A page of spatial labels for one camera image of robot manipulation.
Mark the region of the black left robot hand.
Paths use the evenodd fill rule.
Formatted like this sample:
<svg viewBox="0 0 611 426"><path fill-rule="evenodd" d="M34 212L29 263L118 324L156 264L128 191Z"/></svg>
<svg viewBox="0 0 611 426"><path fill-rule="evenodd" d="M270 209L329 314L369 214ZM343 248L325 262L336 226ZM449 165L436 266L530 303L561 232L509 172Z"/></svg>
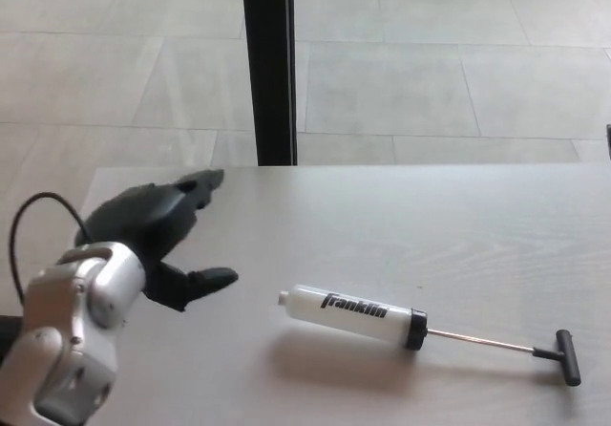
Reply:
<svg viewBox="0 0 611 426"><path fill-rule="evenodd" d="M166 184L133 186L104 202L74 237L76 246L118 242L127 245L142 263L144 295L169 309L187 305L229 287L239 279L229 267L184 272L163 262L197 222L197 212L211 203L224 171L203 170Z"/></svg>

